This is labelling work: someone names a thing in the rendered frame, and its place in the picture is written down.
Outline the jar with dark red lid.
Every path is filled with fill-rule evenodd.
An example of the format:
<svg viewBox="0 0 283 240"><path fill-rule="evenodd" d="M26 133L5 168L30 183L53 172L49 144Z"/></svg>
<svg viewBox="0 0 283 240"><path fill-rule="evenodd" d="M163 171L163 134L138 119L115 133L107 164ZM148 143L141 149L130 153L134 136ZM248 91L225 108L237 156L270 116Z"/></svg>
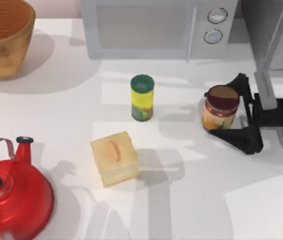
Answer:
<svg viewBox="0 0 283 240"><path fill-rule="evenodd" d="M238 92L227 85L215 85L204 96L201 113L203 127L208 131L230 129L240 103Z"/></svg>

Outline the round microwave knob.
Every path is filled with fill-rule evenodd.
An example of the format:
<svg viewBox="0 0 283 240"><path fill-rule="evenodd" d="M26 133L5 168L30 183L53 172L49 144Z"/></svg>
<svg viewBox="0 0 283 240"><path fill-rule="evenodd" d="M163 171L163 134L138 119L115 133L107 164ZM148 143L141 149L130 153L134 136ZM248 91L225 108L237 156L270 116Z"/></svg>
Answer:
<svg viewBox="0 0 283 240"><path fill-rule="evenodd" d="M228 12L224 8L213 9L207 15L208 21L212 24L220 24L224 22L227 17Z"/></svg>
<svg viewBox="0 0 283 240"><path fill-rule="evenodd" d="M223 33L219 29L212 29L203 35L203 40L210 45L219 43L223 39Z"/></svg>

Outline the pale microwave oven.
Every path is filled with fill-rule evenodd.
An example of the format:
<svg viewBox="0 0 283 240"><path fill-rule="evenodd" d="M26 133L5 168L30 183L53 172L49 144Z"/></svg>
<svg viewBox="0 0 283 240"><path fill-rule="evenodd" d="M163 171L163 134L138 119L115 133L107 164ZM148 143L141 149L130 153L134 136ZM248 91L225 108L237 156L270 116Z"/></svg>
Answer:
<svg viewBox="0 0 283 240"><path fill-rule="evenodd" d="M238 0L197 0L197 16L195 23L195 34L192 45L192 59L220 59L224 56L228 46L230 31L232 28ZM211 10L224 8L227 18L219 24L212 24L208 20ZM207 31L218 29L223 33L223 38L216 44L207 44L203 36Z"/></svg>

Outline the green and yellow can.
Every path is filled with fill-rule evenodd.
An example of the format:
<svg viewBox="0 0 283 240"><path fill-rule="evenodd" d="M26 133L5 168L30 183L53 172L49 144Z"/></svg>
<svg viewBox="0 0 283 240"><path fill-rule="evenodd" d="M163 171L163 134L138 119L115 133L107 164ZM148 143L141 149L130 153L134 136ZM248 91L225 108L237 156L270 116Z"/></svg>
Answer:
<svg viewBox="0 0 283 240"><path fill-rule="evenodd" d="M154 79L149 75L139 74L131 79L131 115L135 120L145 122L152 118L154 87Z"/></svg>

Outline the microwave oven door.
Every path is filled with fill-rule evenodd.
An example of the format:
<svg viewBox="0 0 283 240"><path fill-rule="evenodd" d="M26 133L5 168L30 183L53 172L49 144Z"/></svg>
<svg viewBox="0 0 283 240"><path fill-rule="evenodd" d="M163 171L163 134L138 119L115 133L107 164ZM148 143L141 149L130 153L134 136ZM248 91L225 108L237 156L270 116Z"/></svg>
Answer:
<svg viewBox="0 0 283 240"><path fill-rule="evenodd" d="M197 0L80 0L91 59L185 59Z"/></svg>

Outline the pale wooden box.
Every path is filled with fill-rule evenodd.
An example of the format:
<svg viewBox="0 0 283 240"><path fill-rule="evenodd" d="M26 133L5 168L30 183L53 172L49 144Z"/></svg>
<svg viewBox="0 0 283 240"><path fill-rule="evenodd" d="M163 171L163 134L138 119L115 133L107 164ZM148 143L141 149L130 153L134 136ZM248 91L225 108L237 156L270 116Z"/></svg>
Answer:
<svg viewBox="0 0 283 240"><path fill-rule="evenodd" d="M105 188L139 175L138 154L127 131L92 140L90 146Z"/></svg>

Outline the red kettle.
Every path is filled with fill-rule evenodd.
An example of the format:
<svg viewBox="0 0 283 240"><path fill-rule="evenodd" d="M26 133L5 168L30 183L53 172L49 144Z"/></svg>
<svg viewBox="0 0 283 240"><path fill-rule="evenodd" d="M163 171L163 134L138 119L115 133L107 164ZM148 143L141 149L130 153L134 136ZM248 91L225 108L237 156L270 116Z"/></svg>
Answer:
<svg viewBox="0 0 283 240"><path fill-rule="evenodd" d="M54 190L32 165L31 137L19 136L17 150L0 160L0 235L15 240L34 240L49 222L55 203Z"/></svg>

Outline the brown woven basket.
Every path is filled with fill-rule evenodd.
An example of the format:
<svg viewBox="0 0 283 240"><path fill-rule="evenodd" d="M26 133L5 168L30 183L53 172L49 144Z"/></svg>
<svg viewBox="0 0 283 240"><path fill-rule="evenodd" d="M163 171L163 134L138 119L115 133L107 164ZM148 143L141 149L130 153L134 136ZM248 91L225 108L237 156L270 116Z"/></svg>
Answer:
<svg viewBox="0 0 283 240"><path fill-rule="evenodd" d="M0 0L0 79L20 71L30 46L36 19L25 0Z"/></svg>

